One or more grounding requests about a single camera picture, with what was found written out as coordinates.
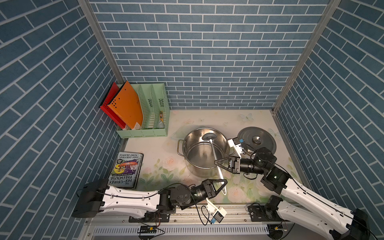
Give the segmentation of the steel ladle spoon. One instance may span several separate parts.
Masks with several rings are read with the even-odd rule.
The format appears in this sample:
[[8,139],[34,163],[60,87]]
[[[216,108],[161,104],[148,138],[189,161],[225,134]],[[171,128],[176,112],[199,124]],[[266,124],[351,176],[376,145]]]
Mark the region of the steel ladle spoon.
[[[218,160],[218,158],[217,158],[217,154],[216,154],[216,150],[215,150],[215,146],[214,146],[214,140],[215,140],[216,138],[217,138],[217,135],[214,134],[214,133],[206,133],[206,134],[204,134],[204,135],[202,136],[202,140],[203,140],[203,141],[206,141],[206,142],[209,142],[209,143],[210,143],[215,161]],[[220,179],[224,179],[224,176],[223,176],[223,173],[222,173],[221,168],[220,168],[219,166],[216,166],[216,167],[217,167],[217,170],[218,170],[218,174],[219,174]]]

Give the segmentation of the steel pot lid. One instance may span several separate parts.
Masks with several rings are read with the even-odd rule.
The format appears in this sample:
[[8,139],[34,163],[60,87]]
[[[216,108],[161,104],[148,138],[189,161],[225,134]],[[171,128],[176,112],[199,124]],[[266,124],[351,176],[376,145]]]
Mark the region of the steel pot lid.
[[267,148],[273,154],[277,150],[274,137],[266,130],[258,127],[246,127],[238,133],[239,141],[242,140],[243,151],[247,155],[260,148]]

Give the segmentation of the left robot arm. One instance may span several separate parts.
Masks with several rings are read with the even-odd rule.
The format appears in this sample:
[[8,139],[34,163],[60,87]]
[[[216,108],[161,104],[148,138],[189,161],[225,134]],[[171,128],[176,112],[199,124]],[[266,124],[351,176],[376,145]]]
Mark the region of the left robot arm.
[[206,179],[198,186],[171,184],[159,191],[133,191],[109,185],[101,179],[84,185],[73,218],[89,219],[100,214],[128,215],[142,219],[147,213],[173,214],[216,197],[227,185],[225,179]]

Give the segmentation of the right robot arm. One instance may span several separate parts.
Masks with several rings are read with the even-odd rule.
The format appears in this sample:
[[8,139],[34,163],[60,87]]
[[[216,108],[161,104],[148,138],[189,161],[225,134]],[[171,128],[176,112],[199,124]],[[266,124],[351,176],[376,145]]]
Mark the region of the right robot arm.
[[215,160],[215,165],[232,174],[262,175],[262,184],[275,195],[265,204],[270,218],[305,227],[328,240],[368,240],[373,236],[368,215],[342,207],[299,184],[267,148],[256,150],[250,158],[230,156]]

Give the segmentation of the steel soup pot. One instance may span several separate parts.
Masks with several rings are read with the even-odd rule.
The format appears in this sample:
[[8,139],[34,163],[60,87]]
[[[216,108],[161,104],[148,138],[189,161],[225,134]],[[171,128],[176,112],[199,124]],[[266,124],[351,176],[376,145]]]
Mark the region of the steel soup pot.
[[209,142],[202,140],[202,136],[206,133],[217,135],[214,146],[218,159],[233,154],[227,138],[220,131],[213,128],[197,128],[188,133],[184,139],[178,140],[177,145],[177,153],[185,159],[189,171],[196,177],[204,179],[218,175],[211,145]]

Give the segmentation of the floral table mat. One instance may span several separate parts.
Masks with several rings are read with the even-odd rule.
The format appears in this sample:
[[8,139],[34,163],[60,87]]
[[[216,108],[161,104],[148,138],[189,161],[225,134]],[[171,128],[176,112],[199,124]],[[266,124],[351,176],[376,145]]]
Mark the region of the floral table mat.
[[230,139],[246,127],[266,130],[277,143],[275,155],[278,165],[300,179],[299,168],[295,166],[269,110],[172,110],[167,137],[127,141],[125,152],[144,155],[136,189],[160,190],[172,183],[199,185],[202,179],[189,171],[187,161],[177,151],[178,140],[199,127],[214,128]]

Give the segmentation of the small black circuit board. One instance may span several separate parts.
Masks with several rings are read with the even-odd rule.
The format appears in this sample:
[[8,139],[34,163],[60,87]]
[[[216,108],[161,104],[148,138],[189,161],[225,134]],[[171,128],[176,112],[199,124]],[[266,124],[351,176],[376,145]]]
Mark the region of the small black circuit board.
[[157,228],[155,226],[140,226],[139,235],[156,235]]

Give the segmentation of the treehouse book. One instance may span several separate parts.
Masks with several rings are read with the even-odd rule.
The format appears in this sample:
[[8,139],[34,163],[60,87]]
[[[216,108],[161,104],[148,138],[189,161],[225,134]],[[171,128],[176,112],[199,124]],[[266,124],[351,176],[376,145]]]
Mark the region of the treehouse book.
[[134,189],[139,180],[143,159],[142,153],[119,152],[108,184],[117,188]]

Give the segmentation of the green file organizer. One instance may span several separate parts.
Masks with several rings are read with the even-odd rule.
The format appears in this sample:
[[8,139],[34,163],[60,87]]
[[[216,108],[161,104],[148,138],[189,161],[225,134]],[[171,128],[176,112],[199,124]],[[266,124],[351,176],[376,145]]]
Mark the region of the green file organizer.
[[117,128],[122,139],[166,137],[170,122],[170,106],[164,84],[132,84],[144,115],[140,130]]

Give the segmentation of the orange folder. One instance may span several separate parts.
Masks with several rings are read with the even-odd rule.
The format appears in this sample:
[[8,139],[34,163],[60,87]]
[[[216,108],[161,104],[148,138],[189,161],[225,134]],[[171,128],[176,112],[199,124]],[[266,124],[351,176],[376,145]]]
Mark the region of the orange folder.
[[125,82],[113,100],[114,112],[125,122],[125,128],[139,130],[143,126],[144,115],[140,99],[132,85]]

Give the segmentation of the red folder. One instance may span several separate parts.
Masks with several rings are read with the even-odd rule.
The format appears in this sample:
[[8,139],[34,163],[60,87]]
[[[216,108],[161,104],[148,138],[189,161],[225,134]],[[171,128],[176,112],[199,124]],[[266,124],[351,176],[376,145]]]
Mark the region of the red folder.
[[113,100],[115,99],[116,94],[120,88],[116,83],[112,83],[107,93],[105,94],[102,102],[99,105],[99,108],[107,114],[110,119],[117,124],[121,129],[124,129],[127,125],[125,122],[114,112],[116,108]]

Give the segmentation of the aluminium mounting rail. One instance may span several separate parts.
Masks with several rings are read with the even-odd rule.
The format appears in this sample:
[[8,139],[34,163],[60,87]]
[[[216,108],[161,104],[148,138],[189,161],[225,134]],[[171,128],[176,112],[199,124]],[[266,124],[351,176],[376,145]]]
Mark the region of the aluminium mounting rail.
[[322,237],[298,224],[252,222],[246,205],[224,205],[221,223],[208,224],[199,207],[177,210],[158,222],[157,230],[145,233],[150,223],[130,221],[125,215],[103,215],[86,220],[80,240],[267,240],[275,225],[283,228],[284,240],[321,240]]

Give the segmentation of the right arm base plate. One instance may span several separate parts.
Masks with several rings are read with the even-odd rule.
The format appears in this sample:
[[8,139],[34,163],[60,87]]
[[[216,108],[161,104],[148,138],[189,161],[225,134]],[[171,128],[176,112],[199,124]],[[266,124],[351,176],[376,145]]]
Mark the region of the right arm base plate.
[[248,213],[252,222],[284,222],[275,209],[265,206],[250,205]]

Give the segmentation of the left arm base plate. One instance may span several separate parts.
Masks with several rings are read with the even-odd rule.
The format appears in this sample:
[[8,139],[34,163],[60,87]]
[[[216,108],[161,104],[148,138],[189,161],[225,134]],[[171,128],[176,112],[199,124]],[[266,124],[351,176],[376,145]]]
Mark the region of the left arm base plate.
[[133,208],[128,210],[128,215],[137,222],[151,223],[155,220],[169,220],[169,215],[175,213],[175,207],[157,205],[154,208]]

